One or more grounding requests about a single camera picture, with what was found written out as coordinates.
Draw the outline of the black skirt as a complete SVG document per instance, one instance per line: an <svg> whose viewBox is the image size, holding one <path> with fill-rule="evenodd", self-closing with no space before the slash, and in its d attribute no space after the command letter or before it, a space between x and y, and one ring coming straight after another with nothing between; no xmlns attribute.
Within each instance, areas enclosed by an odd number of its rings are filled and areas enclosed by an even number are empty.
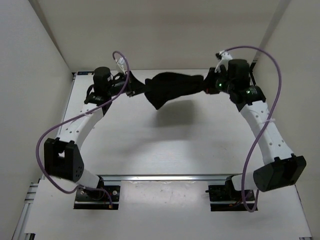
<svg viewBox="0 0 320 240"><path fill-rule="evenodd" d="M205 89L202 75L186 75L175 72L162 72L152 79L145 80L148 90L147 100L159 110L166 102L182 96L193 95Z"/></svg>

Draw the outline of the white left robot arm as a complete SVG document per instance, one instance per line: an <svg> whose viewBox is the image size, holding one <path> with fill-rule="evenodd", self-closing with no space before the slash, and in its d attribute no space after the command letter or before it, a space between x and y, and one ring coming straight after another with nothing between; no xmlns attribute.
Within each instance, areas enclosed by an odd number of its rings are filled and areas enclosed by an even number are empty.
<svg viewBox="0 0 320 240"><path fill-rule="evenodd" d="M66 130L55 139L44 143L44 169L50 176L74 182L87 189L93 200L105 194L101 178L85 169L80 149L94 126L105 116L112 97L126 94L133 97L149 91L132 72L119 72L112 76L108 67L98 67L93 72L93 85L86 93L81 117L72 120Z"/></svg>

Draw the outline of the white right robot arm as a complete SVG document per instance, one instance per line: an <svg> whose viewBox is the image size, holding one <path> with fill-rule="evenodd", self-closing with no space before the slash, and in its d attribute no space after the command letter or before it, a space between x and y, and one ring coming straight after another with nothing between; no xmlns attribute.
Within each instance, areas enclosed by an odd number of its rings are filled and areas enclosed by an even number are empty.
<svg viewBox="0 0 320 240"><path fill-rule="evenodd" d="M294 185L307 162L303 156L295 155L284 141L272 119L274 108L268 107L261 88L250 83L249 70L246 67L222 66L220 70L211 67L204 81L207 94L229 95L255 137L249 152L258 146L262 154L262 167L248 172L249 162L246 161L242 174L227 180L226 197L236 200L243 190L267 192Z"/></svg>

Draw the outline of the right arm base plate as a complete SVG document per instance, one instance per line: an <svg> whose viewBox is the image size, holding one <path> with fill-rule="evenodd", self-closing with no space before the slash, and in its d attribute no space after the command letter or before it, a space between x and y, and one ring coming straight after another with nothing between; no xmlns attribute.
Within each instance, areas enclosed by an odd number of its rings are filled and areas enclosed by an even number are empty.
<svg viewBox="0 0 320 240"><path fill-rule="evenodd" d="M231 178L224 184L211 184L205 191L209 195L211 212L245 212L240 190L235 190Z"/></svg>

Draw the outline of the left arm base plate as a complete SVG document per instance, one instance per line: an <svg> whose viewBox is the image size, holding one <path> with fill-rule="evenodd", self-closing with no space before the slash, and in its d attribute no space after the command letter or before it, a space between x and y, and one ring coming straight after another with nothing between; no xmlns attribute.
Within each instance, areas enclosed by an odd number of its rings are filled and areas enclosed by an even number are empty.
<svg viewBox="0 0 320 240"><path fill-rule="evenodd" d="M75 210L118 210L120 205L120 182L105 182L103 187L110 199L103 191L88 191L82 188L76 191L73 208Z"/></svg>

